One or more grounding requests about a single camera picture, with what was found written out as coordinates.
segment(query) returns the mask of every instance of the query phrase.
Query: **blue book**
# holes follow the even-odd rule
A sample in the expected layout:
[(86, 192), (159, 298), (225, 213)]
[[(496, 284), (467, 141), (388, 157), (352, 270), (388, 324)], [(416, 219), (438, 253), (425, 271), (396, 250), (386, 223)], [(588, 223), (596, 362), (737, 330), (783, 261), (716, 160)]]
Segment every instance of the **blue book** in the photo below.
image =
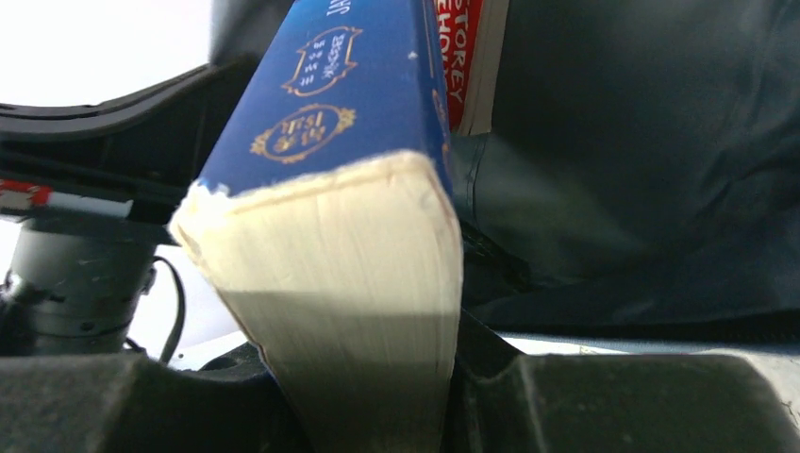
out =
[(449, 194), (432, 3), (295, 1), (200, 183), (235, 196), (409, 149), (432, 159)]
[(295, 1), (169, 225), (318, 451), (439, 451), (462, 256), (436, 25)]

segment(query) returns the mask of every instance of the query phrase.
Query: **gold lettering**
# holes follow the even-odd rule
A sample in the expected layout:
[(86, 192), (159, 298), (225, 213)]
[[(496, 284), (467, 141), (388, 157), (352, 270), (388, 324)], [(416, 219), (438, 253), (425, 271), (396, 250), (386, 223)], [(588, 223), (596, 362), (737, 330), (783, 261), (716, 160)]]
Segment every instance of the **gold lettering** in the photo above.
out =
[(275, 141), (273, 151), (275, 151), (277, 154), (285, 153), (292, 149), (296, 143), (297, 138), (294, 135), (282, 135)]
[(297, 129), (300, 129), (302, 127), (303, 127), (303, 118), (296, 118), (293, 120), (284, 121), (283, 123), (280, 124), (280, 130), (283, 133), (283, 135), (291, 135)]
[(325, 126), (311, 127), (303, 132), (300, 139), (303, 146), (320, 142), (325, 136)]
[(323, 123), (323, 113), (318, 111), (316, 115), (309, 115), (306, 117), (305, 129), (311, 127), (319, 127)]

